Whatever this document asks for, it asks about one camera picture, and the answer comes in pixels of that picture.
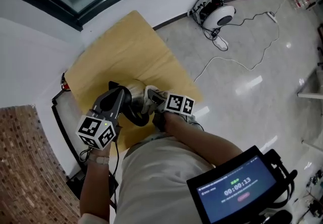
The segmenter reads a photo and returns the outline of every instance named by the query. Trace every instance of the timer display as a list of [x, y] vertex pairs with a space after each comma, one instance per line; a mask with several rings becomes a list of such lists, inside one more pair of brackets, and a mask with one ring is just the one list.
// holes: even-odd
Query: timer display
[[258, 156], [202, 187], [198, 187], [210, 223], [214, 223], [257, 199], [276, 183]]

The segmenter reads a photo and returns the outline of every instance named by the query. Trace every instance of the red button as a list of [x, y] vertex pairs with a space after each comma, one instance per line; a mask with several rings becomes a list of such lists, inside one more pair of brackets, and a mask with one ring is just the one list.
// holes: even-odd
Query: red button
[[238, 197], [238, 202], [242, 202], [244, 199], [246, 199], [247, 197], [249, 197], [250, 193], [249, 192], [246, 192], [245, 194], [243, 195], [240, 195]]

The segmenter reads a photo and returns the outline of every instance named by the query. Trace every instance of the brick wall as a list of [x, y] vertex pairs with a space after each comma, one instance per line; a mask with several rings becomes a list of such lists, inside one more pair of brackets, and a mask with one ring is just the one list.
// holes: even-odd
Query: brick wall
[[76, 223], [79, 201], [32, 106], [0, 108], [0, 223]]

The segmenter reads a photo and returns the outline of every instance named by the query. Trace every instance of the person's left arm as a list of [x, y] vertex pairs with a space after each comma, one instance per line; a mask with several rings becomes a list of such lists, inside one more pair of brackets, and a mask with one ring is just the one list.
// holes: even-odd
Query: person's left arm
[[[105, 150], [93, 149], [97, 156], [109, 157], [110, 146]], [[106, 221], [110, 218], [109, 165], [88, 161], [86, 177], [80, 198], [81, 216], [89, 213]]]

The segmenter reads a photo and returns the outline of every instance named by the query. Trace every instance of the glossy floor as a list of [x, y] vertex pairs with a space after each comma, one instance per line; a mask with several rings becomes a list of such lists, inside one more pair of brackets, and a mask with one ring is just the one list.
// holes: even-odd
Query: glossy floor
[[[240, 24], [244, 18], [252, 18], [255, 14], [276, 11], [282, 1], [231, 2], [229, 4], [237, 10], [231, 23]], [[234, 142], [243, 150], [252, 145], [264, 152], [274, 148], [288, 170], [297, 169], [299, 174], [291, 200], [293, 204], [296, 198], [305, 194], [305, 184], [310, 175], [323, 163], [321, 154], [301, 144], [302, 140], [308, 140], [323, 148], [323, 136], [320, 136], [321, 103], [296, 95], [315, 69], [320, 40], [315, 13], [296, 12], [288, 0], [277, 13], [277, 21], [280, 38], [267, 49], [262, 63], [253, 71], [221, 59], [210, 63], [196, 81], [204, 95], [204, 102], [197, 104], [194, 111], [208, 107], [209, 112], [198, 117], [206, 131]], [[191, 78], [195, 79], [215, 56], [235, 59], [252, 68], [260, 61], [263, 50], [278, 37], [278, 25], [267, 15], [260, 15], [242, 26], [222, 28], [220, 36], [229, 43], [227, 51], [214, 47], [189, 18], [167, 25], [157, 33]], [[62, 104], [59, 113], [73, 114], [78, 119], [79, 116], [75, 115], [77, 110], [73, 109], [75, 105], [68, 102], [73, 100], [72, 95], [66, 93], [65, 96], [67, 101]], [[77, 121], [66, 121], [72, 127], [71, 133], [74, 132]], [[110, 162], [114, 170], [116, 158], [111, 158]], [[120, 168], [117, 180], [121, 181]], [[293, 206], [297, 219], [306, 210], [306, 202], [299, 200]]]

